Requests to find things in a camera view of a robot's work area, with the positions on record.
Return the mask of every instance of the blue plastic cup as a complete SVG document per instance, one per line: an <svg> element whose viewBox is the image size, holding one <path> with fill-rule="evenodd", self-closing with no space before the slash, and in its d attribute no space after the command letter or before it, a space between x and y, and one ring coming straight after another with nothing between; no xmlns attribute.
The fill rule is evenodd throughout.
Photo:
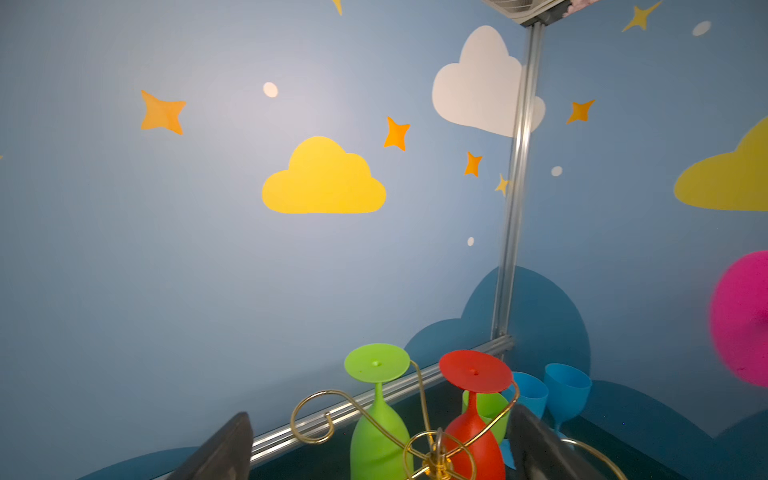
<svg viewBox="0 0 768 480"><path fill-rule="evenodd" d="M544 415L549 397L547 386L541 380L527 373L513 372L512 375L515 377L515 383L520 387L518 404L525 405L534 415L541 418ZM507 402L511 402L515 397L515 386L506 389L502 395L507 399Z"/></svg>
<svg viewBox="0 0 768 480"><path fill-rule="evenodd" d="M549 388L547 407L554 419L554 430L561 435L563 422L575 418L587 405L592 379L581 370L562 363L550 363L544 371L544 383Z"/></svg>

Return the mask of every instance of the cloud decal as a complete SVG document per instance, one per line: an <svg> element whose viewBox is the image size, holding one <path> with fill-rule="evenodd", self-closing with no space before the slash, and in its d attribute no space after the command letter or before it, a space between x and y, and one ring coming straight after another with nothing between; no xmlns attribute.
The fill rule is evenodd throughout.
<svg viewBox="0 0 768 480"><path fill-rule="evenodd" d="M266 179L261 197L282 214L367 214L382 207L386 189L363 157L312 137L293 151L288 170Z"/></svg>
<svg viewBox="0 0 768 480"><path fill-rule="evenodd" d="M510 57L502 36L489 26L472 32L458 63L441 68L432 86L437 113L455 124L506 137L515 136L515 112L522 66ZM544 119L545 105L534 99L533 125Z"/></svg>
<svg viewBox="0 0 768 480"><path fill-rule="evenodd" d="M406 345L406 352L420 366L432 365L448 352L473 349L491 336L498 268L482 279L469 297L462 317L428 325ZM522 266L515 268L509 334L515 348L504 361L519 372L543 378L551 362L566 363L589 373L589 335L578 308L568 295L545 276Z"/></svg>
<svg viewBox="0 0 768 480"><path fill-rule="evenodd" d="M768 118L736 151L688 167L674 186L684 204L712 210L768 211Z"/></svg>

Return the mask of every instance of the pink ball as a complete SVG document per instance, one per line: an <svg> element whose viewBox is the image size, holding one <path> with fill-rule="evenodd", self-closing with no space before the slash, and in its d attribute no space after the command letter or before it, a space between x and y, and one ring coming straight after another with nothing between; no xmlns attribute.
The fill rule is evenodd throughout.
<svg viewBox="0 0 768 480"><path fill-rule="evenodd" d="M725 272L712 299L710 332L735 376L768 387L768 252L750 253Z"/></svg>

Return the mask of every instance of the gold wire rack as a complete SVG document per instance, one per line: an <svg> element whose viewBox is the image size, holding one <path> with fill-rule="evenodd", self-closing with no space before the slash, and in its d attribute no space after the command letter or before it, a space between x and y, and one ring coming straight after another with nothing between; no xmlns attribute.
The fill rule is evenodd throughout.
<svg viewBox="0 0 768 480"><path fill-rule="evenodd" d="M444 432L440 428L432 430L432 427L429 424L429 414L427 412L427 399L426 392L424 390L424 381L422 379L422 371L413 360L411 360L411 366L413 366L413 368L416 370L416 375L419 378L419 395L421 396L422 416L424 418L425 430L424 432L417 433L411 437L407 443L401 442L394 435L392 435L392 433L388 432L358 402L356 402L352 396L346 392L342 392L341 390L320 390L319 392L315 392L299 402L299 405L293 409L293 412L290 416L291 432L300 442L306 443L308 445L319 445L328 442L331 437L333 437L333 433L336 431L336 427L333 424L333 418L329 412L325 413L326 421L328 422L328 432L316 439L299 432L299 429L296 427L296 417L301 411L301 408L303 408L308 402L314 399L318 399L321 396L338 395L346 399L347 402L354 406L360 412L360 415L364 416L369 422L371 422L371 424L376 427L376 429L378 429L382 435L384 435L391 442L402 449L402 467L403 471L405 472L406 480L415 480L422 475L426 475L427 478L434 480L449 480L450 478L456 478L457 480L477 480L477 464L475 463L474 455L469 451L469 447L473 443L477 442L483 435L488 433L488 431L490 431L491 428L504 417L504 415L507 415L507 413L512 410L512 407L515 406L515 404L518 402L518 399L520 398L520 389L518 388L518 384L515 383L514 379L512 380L512 386L515 387L515 396L512 398L510 403L507 404L506 407L504 407L504 409L495 418L493 418L493 420L491 420L485 426L485 428L483 428L483 430L481 430L477 435L469 439L467 442L462 443L456 437ZM429 442L428 453L422 453L413 447L414 442L423 437L426 437ZM445 445L446 439L451 440L457 446L449 450ZM618 466L613 463L610 458L608 458L604 453L600 452L596 448L587 445L586 443L579 442L578 440L561 439L561 441L571 445L576 445L577 447L586 450L595 457L599 458L603 463L605 463L608 468L610 468L611 471L617 476L617 478L619 478L619 480L627 480L627 476L621 471L621 469L618 468ZM466 478L464 475L461 475L453 470L451 457L460 452L466 453L469 457L469 461L472 465L472 475L470 478ZM410 473L408 468L408 454L422 460L421 468L417 469L415 472L413 472L413 474Z"/></svg>

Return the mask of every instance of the yellow star decal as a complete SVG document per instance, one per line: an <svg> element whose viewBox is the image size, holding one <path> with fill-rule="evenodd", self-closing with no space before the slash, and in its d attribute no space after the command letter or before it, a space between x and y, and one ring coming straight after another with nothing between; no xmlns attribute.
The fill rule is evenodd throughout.
<svg viewBox="0 0 768 480"><path fill-rule="evenodd" d="M632 27L640 27L643 30L645 30L648 27L648 15L653 10L656 10L658 6L661 5L661 2L658 2L656 5L650 7L648 10L640 10L638 7L634 8L634 18L632 18L632 22L629 22L629 25L624 27L624 30L627 31Z"/></svg>
<svg viewBox="0 0 768 480"><path fill-rule="evenodd" d="M476 157L469 152L467 152L467 169L464 170L464 175L475 175L476 177L479 177L478 175L478 167L480 166L480 160L482 160L482 157Z"/></svg>
<svg viewBox="0 0 768 480"><path fill-rule="evenodd" d="M594 103L593 101L588 101L585 104L578 104L574 102L574 112L571 114L571 118L568 119L565 124L570 124L572 121L576 120L582 120L582 121L588 121L589 120L589 108Z"/></svg>
<svg viewBox="0 0 768 480"><path fill-rule="evenodd" d="M395 123L395 121L389 117L386 118L389 122L389 134L386 136L386 141L384 142L384 148L391 147L394 145L395 147L399 147L400 150L406 151L406 132L408 132L408 129L411 127L410 125L398 125Z"/></svg>
<svg viewBox="0 0 768 480"><path fill-rule="evenodd" d="M141 91L144 102L147 104L147 115L141 123L141 130L150 128L167 128L179 135L184 135L179 123L179 114L187 104L186 101L162 101L157 100L146 91Z"/></svg>
<svg viewBox="0 0 768 480"><path fill-rule="evenodd" d="M506 197L507 196L507 184L509 183L509 180L504 180L504 175L499 174L499 178L502 179L502 181L498 182L498 187L496 187L496 190L493 190L494 192L498 192L499 190L502 191L502 194Z"/></svg>

